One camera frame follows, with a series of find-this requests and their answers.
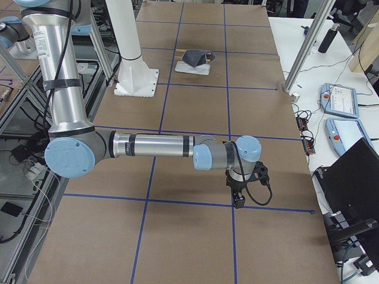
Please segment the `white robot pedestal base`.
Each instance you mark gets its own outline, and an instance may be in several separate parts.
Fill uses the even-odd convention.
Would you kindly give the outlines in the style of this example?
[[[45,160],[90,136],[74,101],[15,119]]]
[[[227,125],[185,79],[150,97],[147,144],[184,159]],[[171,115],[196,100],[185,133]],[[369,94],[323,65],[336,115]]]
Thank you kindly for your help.
[[[132,3],[107,0],[106,5],[121,57],[114,93],[151,98],[159,71],[149,68],[143,60]]]

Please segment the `white towel rack base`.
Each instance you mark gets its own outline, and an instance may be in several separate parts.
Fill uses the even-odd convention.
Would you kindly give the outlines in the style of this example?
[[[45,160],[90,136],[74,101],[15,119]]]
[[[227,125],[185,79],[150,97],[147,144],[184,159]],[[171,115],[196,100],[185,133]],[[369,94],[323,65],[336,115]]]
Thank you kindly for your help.
[[[175,71],[179,73],[189,73],[189,74],[195,74],[195,75],[209,75],[210,73],[210,64],[202,64],[197,67],[192,67],[189,64],[178,61],[175,66]]]

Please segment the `lower teach pendant tablet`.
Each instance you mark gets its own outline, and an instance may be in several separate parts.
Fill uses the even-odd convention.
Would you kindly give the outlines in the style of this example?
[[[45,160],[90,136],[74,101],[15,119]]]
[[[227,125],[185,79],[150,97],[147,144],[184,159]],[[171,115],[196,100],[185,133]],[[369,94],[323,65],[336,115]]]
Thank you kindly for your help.
[[[332,146],[338,156],[342,156],[358,140],[365,138],[372,146],[363,123],[353,118],[327,118],[326,129]]]

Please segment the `black water bottle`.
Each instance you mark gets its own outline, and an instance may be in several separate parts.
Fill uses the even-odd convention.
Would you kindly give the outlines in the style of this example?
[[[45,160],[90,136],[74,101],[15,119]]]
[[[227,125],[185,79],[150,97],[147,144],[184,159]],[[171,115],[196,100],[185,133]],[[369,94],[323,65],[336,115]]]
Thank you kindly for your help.
[[[319,48],[318,52],[319,53],[326,53],[332,43],[332,41],[335,39],[338,29],[339,29],[340,24],[334,23],[329,30],[327,31],[326,35],[324,36]]]

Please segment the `grey and blue towel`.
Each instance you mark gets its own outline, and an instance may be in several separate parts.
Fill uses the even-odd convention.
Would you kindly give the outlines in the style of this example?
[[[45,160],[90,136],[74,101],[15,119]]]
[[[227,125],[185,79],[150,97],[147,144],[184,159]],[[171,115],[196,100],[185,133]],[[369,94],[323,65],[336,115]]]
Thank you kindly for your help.
[[[181,57],[182,61],[191,67],[198,67],[210,63],[216,58],[216,55],[211,50],[186,50]]]

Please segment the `teach pendant tablet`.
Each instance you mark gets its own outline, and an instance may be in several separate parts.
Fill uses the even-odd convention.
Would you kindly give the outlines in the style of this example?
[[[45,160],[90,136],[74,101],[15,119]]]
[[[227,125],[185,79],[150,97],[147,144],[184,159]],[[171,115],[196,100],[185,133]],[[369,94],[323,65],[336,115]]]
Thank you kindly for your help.
[[[332,146],[338,156],[342,156],[358,140],[365,138],[372,146],[363,123],[353,118],[327,118],[326,129]]]
[[[320,94],[320,104],[327,114],[359,118],[358,101],[354,88],[325,83]]]

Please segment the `black laptop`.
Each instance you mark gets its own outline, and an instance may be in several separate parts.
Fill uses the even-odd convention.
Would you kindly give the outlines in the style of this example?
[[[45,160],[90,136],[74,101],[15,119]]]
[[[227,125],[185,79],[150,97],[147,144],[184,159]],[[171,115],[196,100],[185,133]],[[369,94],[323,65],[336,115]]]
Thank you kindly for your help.
[[[359,139],[333,165],[315,170],[329,207],[352,222],[378,220],[378,154]]]

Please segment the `aluminium frame post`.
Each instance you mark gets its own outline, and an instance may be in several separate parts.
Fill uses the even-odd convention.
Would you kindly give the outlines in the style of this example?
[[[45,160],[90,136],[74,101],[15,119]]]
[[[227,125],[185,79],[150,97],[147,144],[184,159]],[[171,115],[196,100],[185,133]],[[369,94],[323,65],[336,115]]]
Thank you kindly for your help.
[[[309,32],[307,33],[306,38],[304,39],[298,55],[291,67],[291,70],[285,80],[283,90],[284,92],[289,93],[291,88],[293,87],[298,75],[300,74],[300,70],[303,67],[307,56],[310,54],[311,48],[314,45],[314,42],[317,39],[320,30],[323,27],[326,18],[328,17],[330,10],[332,9],[335,0],[323,0],[318,11],[316,12],[316,16],[313,19],[313,22],[310,26]]]

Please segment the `upper teach pendant tablet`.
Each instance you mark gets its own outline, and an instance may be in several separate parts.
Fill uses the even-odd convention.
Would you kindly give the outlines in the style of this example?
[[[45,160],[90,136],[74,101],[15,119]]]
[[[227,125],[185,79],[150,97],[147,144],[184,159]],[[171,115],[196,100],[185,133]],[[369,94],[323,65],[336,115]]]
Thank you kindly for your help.
[[[320,104],[327,114],[359,118],[358,101],[354,88],[325,83],[320,94]]]

